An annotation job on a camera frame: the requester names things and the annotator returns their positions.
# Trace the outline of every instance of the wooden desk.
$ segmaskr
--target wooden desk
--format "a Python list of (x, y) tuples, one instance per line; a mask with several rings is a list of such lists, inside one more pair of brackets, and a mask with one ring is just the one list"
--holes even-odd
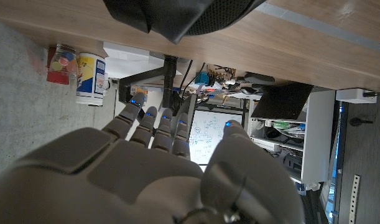
[[(380, 0), (271, 4), (380, 41)], [(185, 37), (178, 45), (115, 21), (102, 0), (0, 0), (0, 21), (45, 47), (61, 42), (106, 56), (102, 41), (108, 41), (325, 88), (380, 91), (380, 52), (260, 11), (227, 29)]]

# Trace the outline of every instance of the power strip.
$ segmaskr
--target power strip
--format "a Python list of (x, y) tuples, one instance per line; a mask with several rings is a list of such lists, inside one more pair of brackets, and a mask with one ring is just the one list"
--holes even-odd
[(349, 224), (356, 223), (357, 197), (360, 176), (354, 175), (353, 187), (351, 188)]
[(337, 90), (336, 100), (348, 103), (376, 103), (376, 96), (363, 96), (363, 93), (370, 93), (371, 91), (363, 90), (360, 88), (353, 88), (348, 90)]

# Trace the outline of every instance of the robot finger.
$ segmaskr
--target robot finger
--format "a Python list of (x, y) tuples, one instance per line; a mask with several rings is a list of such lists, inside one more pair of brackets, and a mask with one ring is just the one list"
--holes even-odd
[(241, 124), (239, 124), (235, 120), (229, 120), (225, 124), (223, 139), (228, 138), (229, 136), (233, 134), (238, 134), (250, 140), (248, 134), (246, 133), (244, 128), (241, 126)]
[(103, 131), (111, 133), (120, 139), (125, 139), (145, 100), (146, 96), (143, 93), (134, 95), (122, 112), (109, 122), (103, 128)]
[(157, 116), (157, 108), (151, 106), (148, 108), (146, 114), (140, 122), (140, 125), (136, 128), (130, 141), (142, 144), (144, 147), (148, 147), (150, 143), (152, 130), (154, 128), (155, 117)]
[(190, 159), (190, 146), (188, 145), (188, 115), (186, 113), (182, 113), (178, 118), (172, 146), (172, 154), (188, 160)]
[(160, 117), (159, 127), (155, 133), (154, 141), (152, 142), (151, 149), (159, 149), (169, 152), (172, 147), (172, 140), (170, 138), (170, 126), (172, 125), (172, 110), (166, 109)]

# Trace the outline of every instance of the label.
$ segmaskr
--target label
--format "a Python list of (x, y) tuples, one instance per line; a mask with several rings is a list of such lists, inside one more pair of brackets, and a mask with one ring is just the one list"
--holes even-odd
[(95, 93), (102, 95), (104, 93), (105, 63), (97, 59), (96, 64)]
[(91, 57), (79, 57), (79, 75), (78, 75), (78, 88), (76, 95), (80, 96), (81, 93), (91, 93), (93, 88), (93, 68), (95, 67), (95, 60)]

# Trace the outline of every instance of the blue object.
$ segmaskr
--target blue object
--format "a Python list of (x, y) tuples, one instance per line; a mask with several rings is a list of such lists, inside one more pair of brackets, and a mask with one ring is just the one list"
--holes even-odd
[(300, 124), (300, 125), (299, 125), (299, 128), (300, 128), (301, 130), (306, 130), (306, 124)]
[(209, 84), (209, 76), (206, 72), (201, 72), (199, 74), (199, 76), (196, 77), (195, 81), (194, 81), (195, 84), (197, 85), (201, 85), (201, 84)]
[(62, 55), (63, 55), (66, 59), (68, 59), (68, 61), (72, 61), (73, 59), (75, 59), (75, 56), (73, 56), (73, 54), (70, 53), (70, 52), (64, 52)]
[(304, 184), (296, 183), (295, 186), (298, 194), (306, 196), (306, 189), (304, 187)]
[(170, 119), (169, 119), (169, 118), (167, 118), (166, 116), (163, 116), (163, 118), (170, 120)]

